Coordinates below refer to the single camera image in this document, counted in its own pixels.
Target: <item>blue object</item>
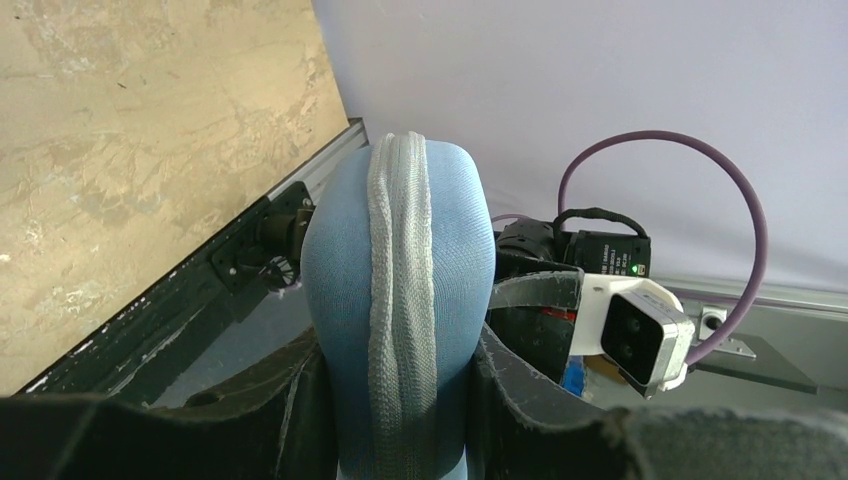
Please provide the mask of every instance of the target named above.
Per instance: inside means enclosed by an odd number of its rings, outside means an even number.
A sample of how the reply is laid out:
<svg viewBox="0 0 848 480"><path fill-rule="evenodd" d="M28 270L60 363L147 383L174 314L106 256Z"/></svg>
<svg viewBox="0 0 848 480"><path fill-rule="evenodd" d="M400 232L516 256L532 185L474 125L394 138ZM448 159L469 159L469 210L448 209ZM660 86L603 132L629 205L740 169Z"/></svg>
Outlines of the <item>blue object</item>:
<svg viewBox="0 0 848 480"><path fill-rule="evenodd" d="M562 377L562 387L578 397L583 396L583 390L586 388L583 357L568 358L565 364L565 375Z"/></svg>
<svg viewBox="0 0 848 480"><path fill-rule="evenodd" d="M468 363L491 294L495 245L477 169L461 148L427 141L432 208L437 478L466 478ZM366 179L371 147L343 161L312 217L303 288L333 389L342 478L374 472L368 396L371 238Z"/></svg>

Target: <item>camera lens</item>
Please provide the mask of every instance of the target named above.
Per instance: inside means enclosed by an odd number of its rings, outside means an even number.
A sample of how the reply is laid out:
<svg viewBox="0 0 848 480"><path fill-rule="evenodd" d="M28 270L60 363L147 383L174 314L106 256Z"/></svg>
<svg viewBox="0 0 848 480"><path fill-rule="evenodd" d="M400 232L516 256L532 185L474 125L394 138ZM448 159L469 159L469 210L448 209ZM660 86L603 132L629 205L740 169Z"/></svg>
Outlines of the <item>camera lens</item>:
<svg viewBox="0 0 848 480"><path fill-rule="evenodd" d="M639 323L639 319L635 317L631 317L630 320L627 321L627 328L633 333L639 332L642 328L642 324Z"/></svg>

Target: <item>purple cable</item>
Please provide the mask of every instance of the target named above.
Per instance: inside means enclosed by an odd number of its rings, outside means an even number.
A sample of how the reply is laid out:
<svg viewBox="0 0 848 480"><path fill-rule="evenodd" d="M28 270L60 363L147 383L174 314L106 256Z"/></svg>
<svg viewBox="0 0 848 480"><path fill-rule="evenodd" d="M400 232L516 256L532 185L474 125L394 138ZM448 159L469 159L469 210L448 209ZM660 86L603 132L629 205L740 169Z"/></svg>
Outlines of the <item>purple cable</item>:
<svg viewBox="0 0 848 480"><path fill-rule="evenodd" d="M763 206L760 204L759 198L757 198L756 192L754 192L754 187L751 186L751 183L747 178L745 178L742 171L739 170L739 168L723 153L697 138L683 135L681 133L666 132L663 130L644 130L640 132L616 135L606 140L601 140L584 150L583 153L578 155L577 158L571 162L571 165L568 166L562 176L562 181L559 184L557 211L565 211L565 187L568 185L568 181L574 174L574 170L576 170L581 163L607 147L636 140L662 140L666 142L679 143L680 145L697 150L711 158L722 168L722 170L730 175L730 178L734 183L736 183L736 186L739 187L739 191L742 192L742 196L745 198L745 203L748 204L748 210L751 212L751 219L754 222L754 265L751 267L751 276L748 278L748 284L745 285L745 290L742 292L742 296L739 297L739 302L736 304L736 307L733 308L730 315L728 315L727 320L715 332L713 332L709 338L701 342L698 346L689 349L689 353L686 356L686 363L693 365L713 351L721 342L733 333L733 330L736 329L736 326L739 325L739 322L742 321L745 314L748 313L748 310L757 298L757 291L760 289L760 284L763 283L763 277L766 273L766 260L768 257L768 226L766 225L765 213L763 212Z"/></svg>

